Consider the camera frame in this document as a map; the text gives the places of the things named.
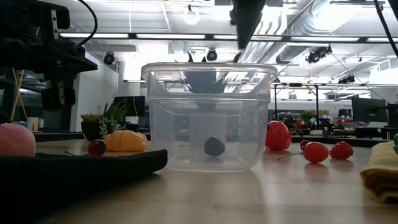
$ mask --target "cherry stem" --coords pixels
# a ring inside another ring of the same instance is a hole
[[[73,153],[68,152],[68,151],[66,151],[66,150],[65,150],[65,153],[66,153],[66,154],[69,154],[69,155],[71,155],[71,156],[88,156],[88,153],[87,153],[87,154],[84,154],[84,155],[76,155],[76,154],[73,154]]]
[[[280,161],[281,159],[284,159],[284,158],[286,158],[286,157],[289,157],[289,156],[300,155],[300,154],[304,154],[304,152],[293,153],[293,154],[290,154],[290,155],[287,155],[287,156],[278,158],[278,161]]]

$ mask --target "wooden table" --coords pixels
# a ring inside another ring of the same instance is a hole
[[[37,151],[84,153],[85,141],[39,142]],[[308,164],[299,152],[266,151],[250,171],[175,172],[164,169],[132,185],[104,192],[39,223],[243,224],[398,223],[398,207],[374,202],[362,189],[360,170],[370,149],[349,161]]]

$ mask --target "red strawberry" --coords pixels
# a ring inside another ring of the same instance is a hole
[[[332,159],[348,159],[353,154],[353,148],[344,141],[336,143],[330,150],[330,156]]]

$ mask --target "clear plastic container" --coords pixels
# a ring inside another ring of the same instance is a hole
[[[241,172],[259,161],[276,68],[152,63],[142,77],[148,82],[152,150],[168,150],[167,168]],[[174,81],[162,81],[170,77]]]

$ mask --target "beige towel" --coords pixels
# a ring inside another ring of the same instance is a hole
[[[376,201],[398,198],[398,155],[394,142],[385,142],[372,148],[372,155],[361,177],[366,192]]]

